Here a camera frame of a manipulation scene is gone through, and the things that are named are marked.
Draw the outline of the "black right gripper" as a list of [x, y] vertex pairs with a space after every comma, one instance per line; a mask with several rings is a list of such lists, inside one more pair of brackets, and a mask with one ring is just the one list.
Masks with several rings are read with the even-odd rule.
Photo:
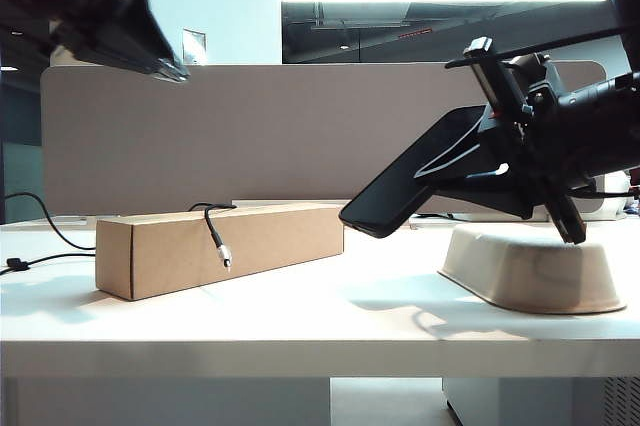
[[[568, 193], [577, 180], [555, 122], [566, 88], [544, 55], [517, 53], [504, 62], [496, 53], [489, 37], [464, 50], [488, 104], [455, 108], [431, 126], [414, 178], [427, 180], [436, 195], [521, 219], [543, 205], [563, 241], [580, 244], [586, 225]], [[503, 163], [507, 170], [499, 173]]]

